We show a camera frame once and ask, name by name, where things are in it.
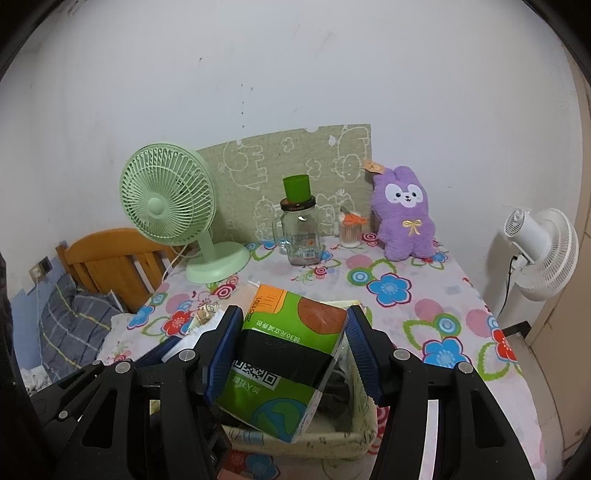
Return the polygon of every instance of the white wall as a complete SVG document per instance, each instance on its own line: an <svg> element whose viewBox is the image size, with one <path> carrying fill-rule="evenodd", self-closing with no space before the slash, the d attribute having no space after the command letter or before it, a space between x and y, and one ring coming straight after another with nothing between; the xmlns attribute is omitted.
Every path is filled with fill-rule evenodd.
<svg viewBox="0 0 591 480"><path fill-rule="evenodd" d="M56 231L48 212L31 138L35 57L18 55L0 83L0 252L7 263L8 296L46 255L56 255Z"/></svg>
<svg viewBox="0 0 591 480"><path fill-rule="evenodd" d="M101 0L74 10L40 45L31 90L34 162L58 187L43 200L70 242L127 225L119 174L144 144L202 148L359 122L372 126L376 161L417 172L437 236L490 303L509 263L495 234L512 207L574 219L574 83L558 39L520 0ZM535 318L536 305L521 305Z"/></svg>

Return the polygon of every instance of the red flower pattern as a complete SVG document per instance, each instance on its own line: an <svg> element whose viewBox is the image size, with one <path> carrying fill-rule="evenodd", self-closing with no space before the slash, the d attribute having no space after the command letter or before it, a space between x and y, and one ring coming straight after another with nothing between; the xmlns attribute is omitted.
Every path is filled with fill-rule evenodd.
<svg viewBox="0 0 591 480"><path fill-rule="evenodd" d="M314 269L314 275L316 275L316 278L322 279L327 273L328 271L326 270L326 267L319 266Z"/></svg>
<svg viewBox="0 0 591 480"><path fill-rule="evenodd" d="M230 295L232 295L234 290L236 290L236 284L224 283L223 285L220 285L218 288L216 288L212 294L217 295L220 300L226 300L230 298Z"/></svg>
<svg viewBox="0 0 591 480"><path fill-rule="evenodd" d="M238 452L237 450L232 450L230 455L228 455L228 459L224 464L224 468L226 470L230 470L233 473L237 473L240 475L244 470L246 470L246 457L248 454L246 452Z"/></svg>
<svg viewBox="0 0 591 480"><path fill-rule="evenodd" d="M184 312L177 310L173 315L162 325L162 330L166 335L176 335L181 331L183 325L191 321L191 314L193 312Z"/></svg>
<svg viewBox="0 0 591 480"><path fill-rule="evenodd" d="M378 407L378 434L372 443L371 447L369 447L368 454L370 455L377 455L379 452L379 447L382 445L382 438L384 436L384 432L386 431L386 423L388 422L388 415L390 414L390 407Z"/></svg>
<svg viewBox="0 0 591 480"><path fill-rule="evenodd" d="M376 247L378 245L378 236L373 232L363 233L361 240L367 243L370 247Z"/></svg>
<svg viewBox="0 0 591 480"><path fill-rule="evenodd" d="M505 361L516 362L517 357L513 353L512 348L509 346L507 342L507 338L505 334L499 330L495 329L492 331L492 338L496 342L496 354Z"/></svg>
<svg viewBox="0 0 591 480"><path fill-rule="evenodd" d="M129 350L126 350L123 353L120 353L119 355L117 355L115 357L115 359L113 360L113 363L117 363L117 362L121 362L122 360L125 360L127 357L129 357L131 355L131 352Z"/></svg>

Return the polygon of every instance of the yellow bow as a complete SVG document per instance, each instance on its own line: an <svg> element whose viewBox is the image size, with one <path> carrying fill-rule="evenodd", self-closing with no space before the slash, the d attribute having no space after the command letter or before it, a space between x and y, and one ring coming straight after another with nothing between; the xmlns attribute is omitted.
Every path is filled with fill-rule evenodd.
<svg viewBox="0 0 591 480"><path fill-rule="evenodd" d="M411 222L410 220L405 220L402 222L402 226L404 228L409 228L410 230L408 231L408 236L411 236L413 233L416 233L417 235L420 235L420 233L418 233L417 227L421 226L423 223L421 220L415 220L414 222Z"/></svg>

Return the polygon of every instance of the white standing fan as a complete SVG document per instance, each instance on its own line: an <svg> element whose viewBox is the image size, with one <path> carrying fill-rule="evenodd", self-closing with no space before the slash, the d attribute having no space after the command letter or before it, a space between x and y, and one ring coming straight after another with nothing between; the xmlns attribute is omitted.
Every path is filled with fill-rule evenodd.
<svg viewBox="0 0 591 480"><path fill-rule="evenodd" d="M566 286L577 265L579 240L563 212L551 208L530 215L517 209L506 220L504 234L522 253L511 268L525 298L544 301Z"/></svg>

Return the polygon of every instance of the floral tablecloth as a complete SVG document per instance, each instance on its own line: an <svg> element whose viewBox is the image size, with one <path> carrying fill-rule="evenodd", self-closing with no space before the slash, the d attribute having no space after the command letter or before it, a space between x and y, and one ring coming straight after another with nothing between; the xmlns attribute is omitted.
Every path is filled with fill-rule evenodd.
<svg viewBox="0 0 591 480"><path fill-rule="evenodd" d="M487 382L513 426L537 479L546 479L544 447L530 390L515 355L478 291L447 249L434 241L431 258L390 262L373 233L363 244L342 248L324 238L322 262L293 267L273 244L249 244L251 260L237 275L210 285L186 280L179 265L138 314L110 352L113 362L139 358L169 335L186 333L191 312L207 303L231 298L242 282L284 288L315 300L360 300L375 329L424 362L453 367L472 363ZM379 433L369 452L358 460L318 460L233 451L226 468L256 480L307 478L367 479L379 449L388 410L378 409ZM437 405L431 402L421 478L430 479L436 447Z"/></svg>

